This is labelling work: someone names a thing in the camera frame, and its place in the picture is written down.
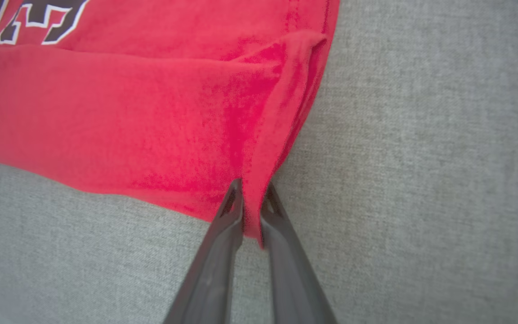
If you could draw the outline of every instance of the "red cloth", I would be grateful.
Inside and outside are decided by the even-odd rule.
[[[0,0],[0,162],[207,221],[267,184],[321,81],[338,0]]]

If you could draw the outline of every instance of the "gray fabric surface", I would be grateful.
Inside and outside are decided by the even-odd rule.
[[[274,181],[341,323],[518,324],[518,1],[343,0]],[[0,165],[0,318],[159,323],[206,229]],[[233,323],[269,285],[245,240]]]

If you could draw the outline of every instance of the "garment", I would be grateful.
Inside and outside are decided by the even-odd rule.
[[[0,162],[245,232],[313,103],[337,0],[0,0]]]

